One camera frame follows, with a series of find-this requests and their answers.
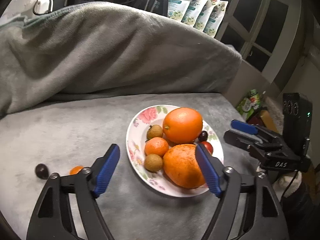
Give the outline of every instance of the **white plate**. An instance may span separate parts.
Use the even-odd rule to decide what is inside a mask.
[[[147,131],[150,125],[159,124],[162,126],[164,117],[179,106],[157,105],[150,106],[135,115],[129,124],[126,136],[128,157],[136,173],[140,178],[155,190],[174,197],[193,197],[208,190],[206,184],[194,189],[186,189],[174,184],[163,170],[157,173],[147,171],[144,166],[144,147],[147,139]],[[223,151],[216,133],[203,120],[203,130],[208,132],[208,142],[213,146],[212,156],[217,157],[223,163]]]

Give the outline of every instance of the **gray tabletop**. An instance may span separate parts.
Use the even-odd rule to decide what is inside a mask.
[[[223,141],[230,121],[242,118],[220,94],[137,95],[42,104],[0,121],[0,210],[15,232],[25,239],[45,184],[34,174],[38,163],[47,164],[50,172],[67,175],[76,165],[91,166],[111,143],[117,143],[120,161],[107,192],[97,199],[114,238],[200,239],[218,198],[209,192],[191,198],[162,195],[136,176],[127,157],[125,135],[131,119],[141,109],[157,104],[198,110],[221,141],[224,164],[240,173],[254,172],[257,160]],[[244,199],[241,196],[231,238],[238,233]],[[75,197],[70,200],[78,235],[86,238]]]

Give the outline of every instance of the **blue gripper pad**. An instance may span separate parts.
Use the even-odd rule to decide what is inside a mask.
[[[233,129],[237,129],[239,131],[248,133],[248,134],[257,134],[258,133],[258,129],[251,124],[245,123],[245,122],[241,122],[238,120],[232,120],[230,123],[231,127]]]
[[[210,163],[207,154],[202,150],[200,145],[196,147],[196,160],[204,176],[211,193],[220,197],[222,190],[220,188],[219,176]]]
[[[119,146],[115,144],[111,153],[109,154],[109,157],[106,159],[96,177],[96,187],[93,192],[97,197],[99,197],[100,194],[105,193],[119,159],[120,149]]]

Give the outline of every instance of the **screw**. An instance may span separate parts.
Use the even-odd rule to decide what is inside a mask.
[[[266,175],[263,172],[258,172],[258,177],[263,179],[266,177]]]
[[[81,170],[82,173],[84,174],[87,174],[87,173],[90,173],[91,172],[91,169],[90,167],[84,167],[82,170]]]
[[[226,172],[226,173],[233,173],[233,171],[234,171],[234,169],[232,168],[232,167],[225,167],[224,168],[224,171]]]
[[[59,176],[58,173],[54,172],[50,175],[50,179],[56,179]]]

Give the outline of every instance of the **small orange fruit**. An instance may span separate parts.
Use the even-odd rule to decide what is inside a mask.
[[[162,127],[170,141],[179,144],[190,143],[202,131],[202,116],[191,108],[177,108],[166,115]]]
[[[75,175],[75,174],[77,174],[79,171],[81,171],[82,169],[83,169],[83,166],[73,167],[73,168],[70,170],[69,174],[70,174],[70,175]]]
[[[176,145],[167,151],[163,157],[163,169],[178,186],[195,188],[205,183],[194,144]]]
[[[144,152],[146,153],[146,155],[157,154],[160,157],[163,157],[168,149],[169,145],[165,139],[154,137],[147,141]]]

